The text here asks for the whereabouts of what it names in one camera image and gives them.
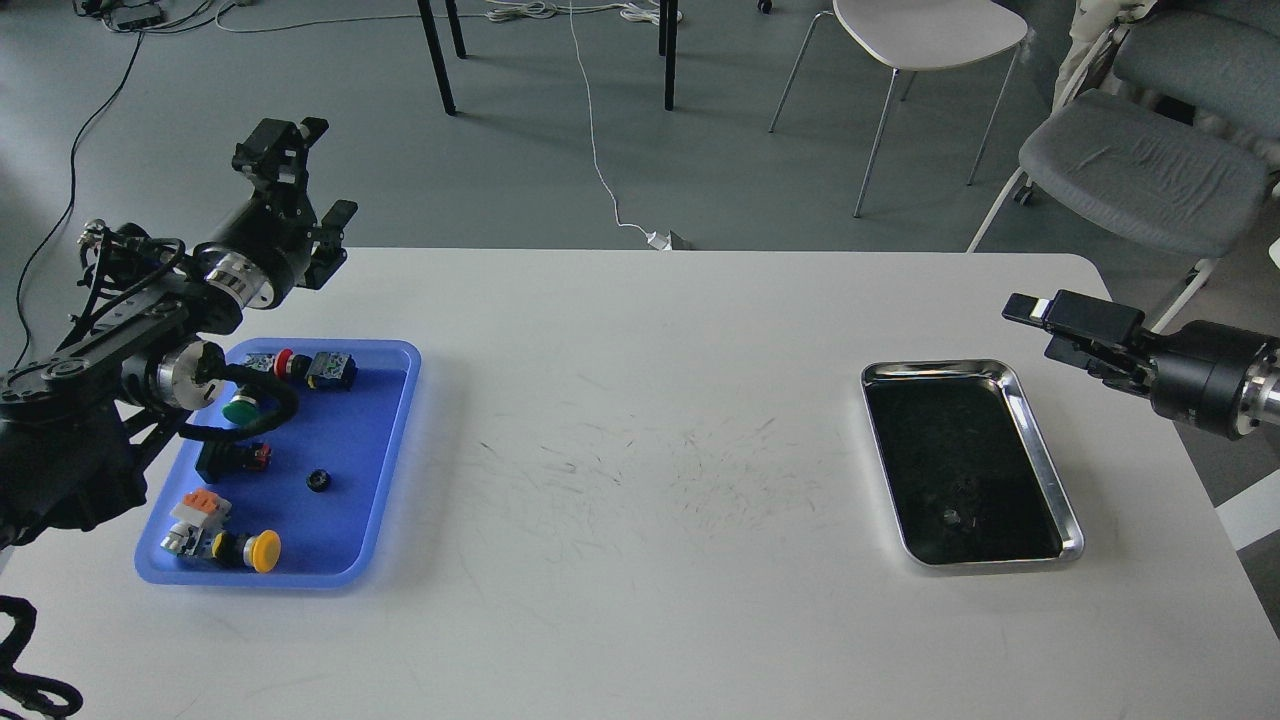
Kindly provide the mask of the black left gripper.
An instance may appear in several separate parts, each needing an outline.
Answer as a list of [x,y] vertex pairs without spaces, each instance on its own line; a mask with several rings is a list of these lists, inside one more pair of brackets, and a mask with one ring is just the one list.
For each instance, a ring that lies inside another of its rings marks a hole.
[[255,187],[195,251],[197,277],[239,307],[278,307],[294,288],[320,290],[343,266],[346,227],[358,204],[339,199],[316,224],[307,197],[308,150],[329,122],[261,119],[236,145],[230,165]]

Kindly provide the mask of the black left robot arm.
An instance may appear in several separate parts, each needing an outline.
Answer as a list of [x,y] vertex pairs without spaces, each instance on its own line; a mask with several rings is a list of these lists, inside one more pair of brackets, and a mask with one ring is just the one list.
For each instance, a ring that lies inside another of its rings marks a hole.
[[308,151],[326,129],[316,117],[261,120],[232,158],[251,197],[193,249],[87,224],[81,242],[99,258],[84,310],[55,351],[3,377],[4,551],[143,505],[146,468],[174,437],[229,445],[296,415],[288,361],[229,364],[206,334],[320,290],[346,263],[357,204],[317,218],[307,195]]

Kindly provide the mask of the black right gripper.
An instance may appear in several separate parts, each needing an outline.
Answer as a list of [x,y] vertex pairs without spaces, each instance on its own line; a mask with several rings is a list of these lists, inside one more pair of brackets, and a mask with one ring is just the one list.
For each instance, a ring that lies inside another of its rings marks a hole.
[[1149,396],[1155,413],[1172,421],[1229,439],[1279,424],[1276,337],[1198,320],[1132,340],[1142,310],[1069,290],[1052,299],[1011,293],[1002,318],[1055,334],[1047,359],[1110,389]]

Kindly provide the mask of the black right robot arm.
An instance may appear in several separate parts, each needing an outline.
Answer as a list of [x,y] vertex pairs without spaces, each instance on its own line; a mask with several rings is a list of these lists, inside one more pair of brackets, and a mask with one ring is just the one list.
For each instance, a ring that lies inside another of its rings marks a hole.
[[1172,421],[1229,439],[1279,423],[1272,336],[1206,320],[1160,334],[1135,307],[1068,290],[1012,293],[1001,314],[1050,333],[1046,357],[1147,400]]

